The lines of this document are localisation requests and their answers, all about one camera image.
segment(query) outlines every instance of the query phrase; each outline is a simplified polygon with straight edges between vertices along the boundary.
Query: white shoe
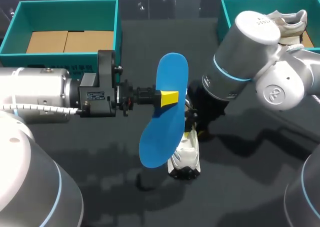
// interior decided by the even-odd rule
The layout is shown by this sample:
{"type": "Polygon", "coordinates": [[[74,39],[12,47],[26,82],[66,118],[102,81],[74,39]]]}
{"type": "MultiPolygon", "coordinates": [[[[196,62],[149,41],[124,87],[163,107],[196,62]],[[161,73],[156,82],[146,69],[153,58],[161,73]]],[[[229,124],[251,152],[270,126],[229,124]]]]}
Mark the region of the white shoe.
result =
{"type": "Polygon", "coordinates": [[[274,11],[266,15],[279,28],[281,39],[279,44],[295,45],[301,43],[302,34],[307,27],[307,12],[302,9],[297,13],[283,14],[279,11],[274,11]]]}
{"type": "MultiPolygon", "coordinates": [[[[186,100],[185,112],[191,109],[186,100]]],[[[179,146],[167,161],[168,173],[175,179],[195,179],[201,172],[199,162],[199,142],[195,123],[185,117],[185,132],[179,146]]]]}

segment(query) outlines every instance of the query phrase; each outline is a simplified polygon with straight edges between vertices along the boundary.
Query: shoe insole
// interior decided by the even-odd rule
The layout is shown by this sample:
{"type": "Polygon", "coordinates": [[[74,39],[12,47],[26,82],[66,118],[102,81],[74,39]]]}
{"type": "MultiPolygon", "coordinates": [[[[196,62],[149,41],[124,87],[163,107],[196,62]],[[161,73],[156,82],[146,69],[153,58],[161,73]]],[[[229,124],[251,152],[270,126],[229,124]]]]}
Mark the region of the shoe insole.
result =
{"type": "Polygon", "coordinates": [[[139,156],[147,168],[163,165],[181,141],[185,130],[188,74],[188,62],[179,53],[168,53],[159,62],[155,88],[160,91],[178,91],[178,102],[170,107],[155,108],[151,121],[141,135],[139,156]]]}

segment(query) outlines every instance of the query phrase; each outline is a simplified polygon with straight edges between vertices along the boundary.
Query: yellow block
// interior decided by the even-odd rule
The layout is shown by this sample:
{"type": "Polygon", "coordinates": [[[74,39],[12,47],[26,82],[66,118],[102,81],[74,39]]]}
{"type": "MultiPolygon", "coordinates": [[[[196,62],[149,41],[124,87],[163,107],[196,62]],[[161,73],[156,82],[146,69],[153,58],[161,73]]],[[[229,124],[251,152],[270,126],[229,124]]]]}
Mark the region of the yellow block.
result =
{"type": "Polygon", "coordinates": [[[162,91],[161,90],[161,108],[178,103],[179,92],[178,91],[162,91]]]}

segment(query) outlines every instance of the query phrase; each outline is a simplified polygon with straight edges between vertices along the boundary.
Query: black mount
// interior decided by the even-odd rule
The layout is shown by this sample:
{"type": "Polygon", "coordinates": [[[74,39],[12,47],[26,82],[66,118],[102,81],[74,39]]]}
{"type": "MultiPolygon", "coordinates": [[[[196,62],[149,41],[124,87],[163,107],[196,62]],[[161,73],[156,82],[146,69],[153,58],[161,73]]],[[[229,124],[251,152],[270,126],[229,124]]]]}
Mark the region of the black mount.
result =
{"type": "Polygon", "coordinates": [[[78,100],[73,101],[78,104],[72,107],[79,108],[81,117],[115,117],[117,107],[128,116],[134,103],[154,105],[158,101],[155,86],[134,89],[128,80],[117,83],[122,72],[123,68],[115,65],[113,50],[99,50],[97,73],[84,73],[81,81],[72,85],[78,92],[78,100]]]}

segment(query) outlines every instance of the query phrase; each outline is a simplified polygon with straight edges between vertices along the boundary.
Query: teal box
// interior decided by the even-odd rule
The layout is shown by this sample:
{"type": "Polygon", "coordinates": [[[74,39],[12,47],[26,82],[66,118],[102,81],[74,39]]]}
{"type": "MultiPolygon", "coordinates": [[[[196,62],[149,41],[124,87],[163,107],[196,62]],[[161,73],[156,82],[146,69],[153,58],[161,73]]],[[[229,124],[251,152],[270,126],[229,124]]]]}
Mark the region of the teal box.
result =
{"type": "Polygon", "coordinates": [[[284,14],[306,10],[308,14],[306,32],[314,46],[306,49],[320,53],[320,0],[221,0],[217,25],[218,40],[220,42],[223,40],[241,12],[255,11],[267,15],[275,10],[284,14]]]}
{"type": "Polygon", "coordinates": [[[122,27],[118,0],[21,1],[0,47],[4,67],[69,69],[73,79],[98,69],[98,52],[26,53],[33,32],[113,31],[115,62],[121,62],[122,27]]]}

